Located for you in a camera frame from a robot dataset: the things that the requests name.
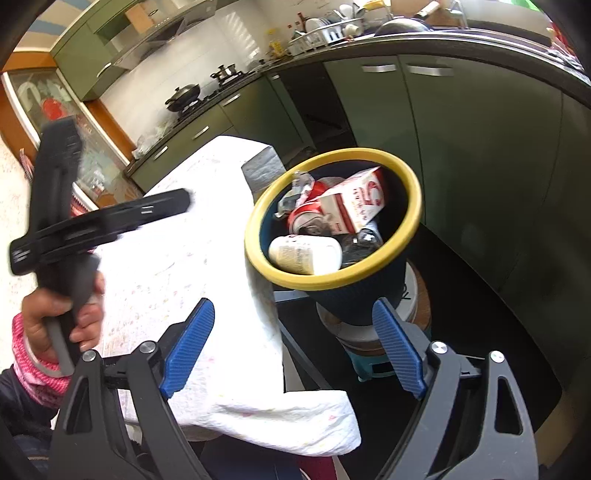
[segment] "yellow rim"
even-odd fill
[[[400,227],[376,253],[361,262],[327,275],[295,275],[275,268],[261,250],[260,227],[269,205],[291,183],[296,170],[312,171],[343,160],[368,160],[392,170],[404,185],[408,209]],[[408,245],[418,228],[422,208],[421,187],[412,169],[398,157],[374,148],[344,148],[318,155],[284,173],[258,199],[246,224],[245,248],[252,265],[267,279],[285,288],[314,291],[338,288],[363,280],[396,258]]]

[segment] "pink knit cuff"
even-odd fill
[[[66,393],[70,377],[52,378],[41,372],[27,354],[24,342],[22,313],[12,319],[12,352],[14,353],[14,371],[19,382],[37,403],[59,408],[61,399]],[[49,370],[59,370],[59,365],[39,360]]]

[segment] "blue textured pad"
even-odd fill
[[[189,319],[188,325],[165,360],[164,378],[160,384],[160,391],[165,398],[171,398],[175,392],[184,388],[203,350],[203,345],[212,331],[216,313],[211,300],[205,299],[201,307],[192,315],[193,317]]]
[[[382,300],[374,303],[374,328],[396,376],[402,388],[420,400],[427,391],[423,379],[423,363],[394,315]]]

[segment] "striped ceiling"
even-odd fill
[[[17,48],[51,48],[61,33],[94,1],[56,0],[33,22]]]

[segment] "cabinet handle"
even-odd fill
[[[156,156],[154,157],[154,160],[158,160],[158,157],[160,155],[162,155],[164,152],[166,152],[167,150],[168,150],[168,145],[165,145],[162,150],[160,150],[158,153],[156,153]]]
[[[234,100],[237,100],[239,97],[240,97],[240,93],[237,93],[236,95],[234,95],[229,100],[226,100],[225,102],[223,102],[222,103],[222,106],[230,105],[230,103],[232,103]]]
[[[101,75],[103,75],[103,73],[105,72],[106,69],[108,69],[111,65],[113,65],[111,62],[109,62],[107,65],[105,65],[104,67],[101,68],[100,72],[96,74],[96,78],[100,77]]]
[[[207,130],[209,130],[209,125],[206,126],[203,130],[201,130],[199,133],[196,133],[192,140],[197,140],[199,137],[201,137],[201,135],[203,135]]]
[[[417,75],[429,75],[431,77],[453,77],[453,69],[441,67],[419,67],[417,65],[408,65],[408,71]]]
[[[396,65],[363,65],[361,70],[364,72],[382,73],[382,72],[396,72]]]

